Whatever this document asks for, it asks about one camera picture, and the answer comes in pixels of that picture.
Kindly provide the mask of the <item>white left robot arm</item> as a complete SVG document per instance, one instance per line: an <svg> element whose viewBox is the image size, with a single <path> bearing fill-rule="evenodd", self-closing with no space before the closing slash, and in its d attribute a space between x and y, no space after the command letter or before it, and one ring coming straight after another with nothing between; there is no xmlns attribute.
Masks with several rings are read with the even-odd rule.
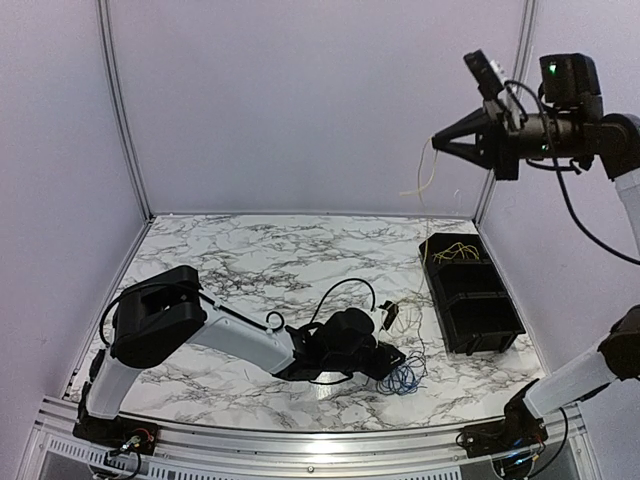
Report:
<svg viewBox="0 0 640 480"><path fill-rule="evenodd" d="M92 361L78 419L106 445L126 436L119 413L138 376L186 344L244 360L286 382L314 383L325 373L380 381L406 360L398 348L377 340L373 318L359 308L301 327L288 325L277 311L253 318L207 294L188 265L124 289L100 321L110 322L112 333L100 336L104 347Z"/></svg>

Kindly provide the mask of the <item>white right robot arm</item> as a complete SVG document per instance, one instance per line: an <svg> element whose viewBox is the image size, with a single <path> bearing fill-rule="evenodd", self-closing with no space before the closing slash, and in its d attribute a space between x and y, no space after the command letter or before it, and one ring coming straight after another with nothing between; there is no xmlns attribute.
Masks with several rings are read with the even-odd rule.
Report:
<svg viewBox="0 0 640 480"><path fill-rule="evenodd" d="M522 162L554 174L562 203L579 230L571 242L557 225L539 223L547 233L545 251L523 243L516 249L540 266L551 268L589 243L612 258L637 267L624 254L594 235L578 217L564 173L587 171L600 161L624 207L634 234L639 232L639 119L603 112L594 61L583 54L552 54L540 58L538 90L505 77L500 66L477 50L463 58L482 97L482 105L438 131L433 147L492 172L495 181L515 182ZM582 404L609 386L639 378L639 308L633 306L604 336L544 379L531 383L505 407L495 438L515 448L534 431L534 421L569 403Z"/></svg>

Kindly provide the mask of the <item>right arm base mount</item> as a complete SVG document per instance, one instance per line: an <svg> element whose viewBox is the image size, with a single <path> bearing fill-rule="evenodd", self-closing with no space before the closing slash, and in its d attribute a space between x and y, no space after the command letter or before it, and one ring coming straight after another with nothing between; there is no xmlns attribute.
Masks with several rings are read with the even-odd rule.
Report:
<svg viewBox="0 0 640 480"><path fill-rule="evenodd" d="M511 428L505 420L497 420L463 427L456 444L468 458L477 458L540 445L547 439L544 424L534 423L532 429Z"/></svg>

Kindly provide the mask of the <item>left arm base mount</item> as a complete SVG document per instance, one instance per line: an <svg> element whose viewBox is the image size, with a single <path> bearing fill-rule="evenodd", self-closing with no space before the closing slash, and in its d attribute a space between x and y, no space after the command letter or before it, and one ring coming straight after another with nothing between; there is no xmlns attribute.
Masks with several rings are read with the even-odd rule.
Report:
<svg viewBox="0 0 640 480"><path fill-rule="evenodd" d="M140 438L136 448L143 455L152 455L158 440L159 426L155 423L117 416L114 419L87 417L78 420L72 430L75 438L116 449L133 436Z"/></svg>

